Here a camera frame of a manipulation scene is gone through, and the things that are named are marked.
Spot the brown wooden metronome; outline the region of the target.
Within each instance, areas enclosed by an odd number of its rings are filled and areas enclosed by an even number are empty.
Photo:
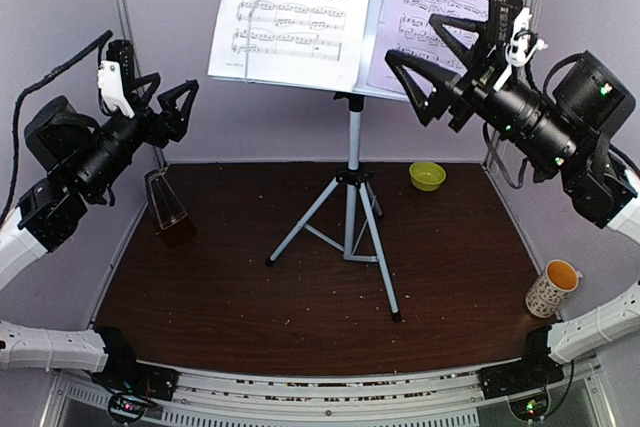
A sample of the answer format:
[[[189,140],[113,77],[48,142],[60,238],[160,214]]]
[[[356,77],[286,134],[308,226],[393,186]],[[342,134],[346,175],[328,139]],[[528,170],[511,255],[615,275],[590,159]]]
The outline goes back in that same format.
[[[148,212],[163,244],[176,249],[189,242],[196,228],[166,176],[156,169],[149,171],[145,175],[145,190]]]

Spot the white sheet music page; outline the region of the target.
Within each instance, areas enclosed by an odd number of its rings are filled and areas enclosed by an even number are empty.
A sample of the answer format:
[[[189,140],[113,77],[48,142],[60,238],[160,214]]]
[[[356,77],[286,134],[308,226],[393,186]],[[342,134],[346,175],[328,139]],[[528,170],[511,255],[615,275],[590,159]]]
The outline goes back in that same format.
[[[350,92],[369,0],[221,0],[208,74]]]

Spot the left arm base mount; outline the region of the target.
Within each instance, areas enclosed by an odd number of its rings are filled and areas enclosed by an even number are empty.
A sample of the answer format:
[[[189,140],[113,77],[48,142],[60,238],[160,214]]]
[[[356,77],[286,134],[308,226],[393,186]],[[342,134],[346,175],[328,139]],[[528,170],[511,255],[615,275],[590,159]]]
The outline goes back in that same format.
[[[175,369],[137,363],[124,373],[91,373],[91,381],[108,393],[106,412],[117,424],[129,426],[146,414],[162,410],[160,401],[173,399],[179,372]]]

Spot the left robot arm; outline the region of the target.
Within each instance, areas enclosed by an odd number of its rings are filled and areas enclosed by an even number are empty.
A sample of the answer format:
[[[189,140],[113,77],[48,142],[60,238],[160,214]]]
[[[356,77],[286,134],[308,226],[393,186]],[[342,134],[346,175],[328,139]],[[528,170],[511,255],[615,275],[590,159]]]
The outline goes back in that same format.
[[[76,111],[60,95],[25,128],[25,141],[46,175],[18,200],[1,226],[1,284],[72,237],[91,205],[115,203],[113,184],[147,143],[164,147],[186,134],[199,84],[187,80],[163,93],[157,74],[135,79],[133,114],[114,113],[104,124]],[[1,324],[1,367],[83,370],[106,374],[123,391],[144,380],[142,366],[117,328],[81,331]]]

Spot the green plastic bowl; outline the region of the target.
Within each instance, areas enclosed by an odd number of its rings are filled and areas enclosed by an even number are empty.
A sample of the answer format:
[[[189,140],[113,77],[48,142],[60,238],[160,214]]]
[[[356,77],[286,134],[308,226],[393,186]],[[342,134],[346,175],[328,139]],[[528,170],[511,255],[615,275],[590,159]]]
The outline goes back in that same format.
[[[446,171],[434,162],[414,162],[409,167],[413,187],[423,192],[438,190],[446,180]]]

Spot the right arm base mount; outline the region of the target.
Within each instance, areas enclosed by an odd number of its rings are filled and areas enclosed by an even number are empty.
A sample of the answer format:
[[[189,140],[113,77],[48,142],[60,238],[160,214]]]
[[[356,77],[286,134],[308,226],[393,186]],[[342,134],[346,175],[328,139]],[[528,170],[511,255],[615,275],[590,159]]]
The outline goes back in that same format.
[[[534,366],[522,361],[478,371],[484,398],[506,400],[511,414],[528,423],[541,421],[551,412],[549,387],[563,379],[562,367]]]

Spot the patterned paper cup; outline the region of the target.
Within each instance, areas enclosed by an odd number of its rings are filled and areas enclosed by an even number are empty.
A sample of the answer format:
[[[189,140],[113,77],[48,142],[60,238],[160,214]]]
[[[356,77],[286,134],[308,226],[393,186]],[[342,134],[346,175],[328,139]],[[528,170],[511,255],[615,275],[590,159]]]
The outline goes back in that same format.
[[[549,261],[525,295],[525,306],[537,318],[554,316],[561,304],[578,288],[583,274],[570,263]]]

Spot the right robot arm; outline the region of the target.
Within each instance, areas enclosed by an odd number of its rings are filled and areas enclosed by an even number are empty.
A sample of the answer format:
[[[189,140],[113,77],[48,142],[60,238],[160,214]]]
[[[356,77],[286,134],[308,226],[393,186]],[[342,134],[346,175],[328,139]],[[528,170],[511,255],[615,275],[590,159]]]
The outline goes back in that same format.
[[[575,211],[600,229],[639,239],[639,168],[611,140],[636,101],[594,54],[579,52],[553,69],[568,70],[553,90],[517,79],[546,45],[522,16],[478,21],[433,14],[429,23],[466,72],[390,49],[385,61],[422,125],[451,114],[459,131],[472,115],[524,155],[534,180],[559,175]]]

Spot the white perforated music stand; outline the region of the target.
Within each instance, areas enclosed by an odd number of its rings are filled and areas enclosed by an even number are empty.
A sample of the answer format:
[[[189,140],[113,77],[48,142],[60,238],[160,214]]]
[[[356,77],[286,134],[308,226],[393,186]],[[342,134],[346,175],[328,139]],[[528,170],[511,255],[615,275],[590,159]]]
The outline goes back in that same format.
[[[384,284],[383,291],[387,296],[391,318],[395,322],[400,322],[402,314],[377,226],[378,220],[382,219],[384,214],[371,187],[372,174],[365,169],[360,159],[361,124],[366,99],[387,98],[394,100],[397,97],[394,93],[372,88],[366,84],[375,43],[376,21],[381,4],[382,0],[369,0],[360,69],[353,90],[350,92],[323,90],[332,93],[334,100],[345,101],[348,108],[346,162],[336,171],[322,193],[270,253],[265,263],[268,266],[273,265],[298,234],[307,231],[338,250],[342,258],[348,262],[377,265]],[[295,87],[212,78],[244,84]]]

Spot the aluminium front rail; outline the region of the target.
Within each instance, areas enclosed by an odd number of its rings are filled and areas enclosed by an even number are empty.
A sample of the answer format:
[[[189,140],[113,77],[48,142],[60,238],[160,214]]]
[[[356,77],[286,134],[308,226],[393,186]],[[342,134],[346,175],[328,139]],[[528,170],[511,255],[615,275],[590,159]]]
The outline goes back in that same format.
[[[347,377],[232,374],[178,368],[136,426],[528,426],[524,408],[541,410],[543,426],[615,426],[597,359],[565,370],[538,389],[488,398],[476,366]]]

